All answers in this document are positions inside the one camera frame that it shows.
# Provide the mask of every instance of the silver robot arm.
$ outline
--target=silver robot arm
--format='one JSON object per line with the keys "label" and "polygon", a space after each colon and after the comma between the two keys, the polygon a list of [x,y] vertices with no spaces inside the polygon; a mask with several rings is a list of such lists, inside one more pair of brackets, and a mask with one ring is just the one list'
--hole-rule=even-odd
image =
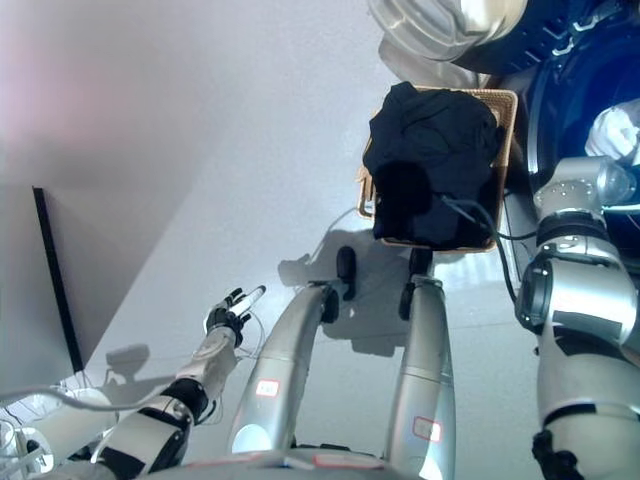
{"label": "silver robot arm", "polygon": [[533,454],[545,479],[636,478],[640,472],[638,293],[610,243],[603,205],[633,177],[608,157],[562,160],[534,196],[538,252],[516,303],[538,336]]}

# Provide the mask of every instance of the sticker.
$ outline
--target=sticker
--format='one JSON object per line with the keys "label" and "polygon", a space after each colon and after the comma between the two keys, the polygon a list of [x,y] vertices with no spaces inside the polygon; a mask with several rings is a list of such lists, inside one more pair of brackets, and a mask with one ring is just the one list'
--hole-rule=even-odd
{"label": "sticker", "polygon": [[384,468],[384,464],[377,458],[354,454],[321,453],[313,456],[313,464],[321,468],[357,468],[363,470]]}
{"label": "sticker", "polygon": [[424,417],[413,419],[413,434],[430,442],[438,443],[442,439],[442,425]]}
{"label": "sticker", "polygon": [[277,397],[279,388],[280,382],[277,380],[260,380],[258,388],[256,388],[256,395],[259,397]]}

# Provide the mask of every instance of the white cloth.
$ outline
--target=white cloth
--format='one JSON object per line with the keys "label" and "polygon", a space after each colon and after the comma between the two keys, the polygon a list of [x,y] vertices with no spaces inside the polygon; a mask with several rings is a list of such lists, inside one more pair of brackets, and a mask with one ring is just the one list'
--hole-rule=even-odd
{"label": "white cloth", "polygon": [[640,165],[640,99],[621,103],[601,112],[593,122],[584,147],[587,155],[608,155]]}

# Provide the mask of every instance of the black cloth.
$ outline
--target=black cloth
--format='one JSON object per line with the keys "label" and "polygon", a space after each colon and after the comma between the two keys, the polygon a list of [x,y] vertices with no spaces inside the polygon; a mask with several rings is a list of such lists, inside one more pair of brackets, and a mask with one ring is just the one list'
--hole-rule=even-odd
{"label": "black cloth", "polygon": [[371,120],[364,165],[377,192],[375,238],[395,238],[434,249],[480,247],[485,230],[440,199],[480,201],[495,211],[491,162],[502,129],[472,95],[450,90],[418,92],[410,83],[391,87]]}

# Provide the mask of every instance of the woven basket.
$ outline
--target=woven basket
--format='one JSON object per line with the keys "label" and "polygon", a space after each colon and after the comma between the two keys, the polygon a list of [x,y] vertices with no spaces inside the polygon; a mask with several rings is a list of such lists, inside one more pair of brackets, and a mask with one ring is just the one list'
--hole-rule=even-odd
{"label": "woven basket", "polygon": [[[434,90],[430,87],[416,87],[418,91]],[[451,89],[460,92],[465,92],[473,95],[478,100],[481,100],[496,117],[496,122],[499,126],[504,128],[504,140],[500,147],[500,152],[496,159],[492,162],[491,168],[497,171],[497,189],[496,189],[496,208],[492,208],[496,212],[496,217],[493,219],[496,228],[500,226],[500,217],[502,216],[503,198],[502,193],[504,191],[504,182],[507,178],[507,169],[509,167],[509,152],[511,151],[511,139],[513,138],[513,128],[516,121],[516,109],[518,106],[518,96],[510,90],[488,90],[488,89]],[[365,153],[371,145],[371,139],[367,143]],[[358,214],[364,218],[371,220],[375,219],[375,205],[376,205],[376,188],[373,185],[373,179],[369,174],[369,171],[364,165],[361,165],[358,169],[358,176],[356,181],[360,183],[360,198],[358,199]],[[397,240],[394,238],[383,238],[382,242],[386,245],[398,246],[398,247],[417,247],[417,248],[431,248],[427,245],[420,245],[416,243]],[[495,248],[496,242],[492,238],[487,239],[486,244],[481,247],[459,247],[455,250],[449,250],[447,253],[477,253],[487,252]]]}

